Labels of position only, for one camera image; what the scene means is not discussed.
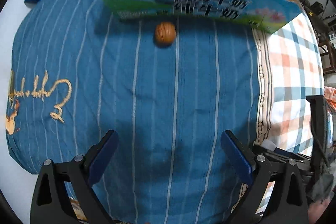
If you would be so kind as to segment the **brown walnut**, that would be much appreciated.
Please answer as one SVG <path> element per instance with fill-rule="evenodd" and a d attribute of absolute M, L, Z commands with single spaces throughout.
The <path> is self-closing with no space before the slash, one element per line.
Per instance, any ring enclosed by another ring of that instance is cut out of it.
<path fill-rule="evenodd" d="M 161 22 L 155 28 L 154 37 L 157 46 L 171 46 L 177 37 L 175 25 L 171 22 Z"/>

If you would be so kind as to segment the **plaid checkered cloth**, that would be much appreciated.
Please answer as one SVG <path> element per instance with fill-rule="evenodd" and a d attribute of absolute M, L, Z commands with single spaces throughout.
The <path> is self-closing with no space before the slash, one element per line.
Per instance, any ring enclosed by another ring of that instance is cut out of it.
<path fill-rule="evenodd" d="M 255 144 L 264 139 L 286 151 L 311 155 L 310 104 L 324 92 L 322 62 L 311 22 L 303 12 L 273 34 L 252 31 L 260 85 Z"/>

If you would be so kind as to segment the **small white cylinder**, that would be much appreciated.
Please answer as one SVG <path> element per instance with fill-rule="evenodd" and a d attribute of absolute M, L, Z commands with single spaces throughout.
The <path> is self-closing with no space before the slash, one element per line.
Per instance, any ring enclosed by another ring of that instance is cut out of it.
<path fill-rule="evenodd" d="M 260 146 L 270 151 L 274 151 L 276 149 L 276 145 L 268 139 L 264 139 Z"/>

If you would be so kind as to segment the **brown wooden chair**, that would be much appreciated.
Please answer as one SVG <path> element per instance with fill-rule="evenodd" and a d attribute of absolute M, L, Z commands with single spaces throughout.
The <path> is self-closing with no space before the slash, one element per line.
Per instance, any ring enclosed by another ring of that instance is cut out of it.
<path fill-rule="evenodd" d="M 324 75 L 335 73 L 335 46 L 327 33 L 318 34 L 318 49 L 322 60 Z"/>

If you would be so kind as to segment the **orange white patterned cloth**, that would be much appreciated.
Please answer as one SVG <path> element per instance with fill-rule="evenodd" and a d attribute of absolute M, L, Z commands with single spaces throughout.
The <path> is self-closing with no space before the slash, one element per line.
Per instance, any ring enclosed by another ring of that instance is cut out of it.
<path fill-rule="evenodd" d="M 336 111 L 336 88 L 324 87 L 324 97 L 328 104 Z"/>

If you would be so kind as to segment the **blue striped cloth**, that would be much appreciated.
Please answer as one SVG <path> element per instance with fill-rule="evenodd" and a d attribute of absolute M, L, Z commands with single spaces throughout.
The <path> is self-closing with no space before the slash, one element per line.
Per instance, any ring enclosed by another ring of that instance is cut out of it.
<path fill-rule="evenodd" d="M 224 221 L 240 182 L 221 134 L 256 139 L 256 42 L 245 26 L 171 21 L 176 40 L 160 48 L 159 17 L 123 21 L 102 0 L 40 1 L 13 43 L 11 157 L 37 174 L 45 159 L 70 161 L 114 130 L 117 150 L 94 187 L 112 218 Z"/>

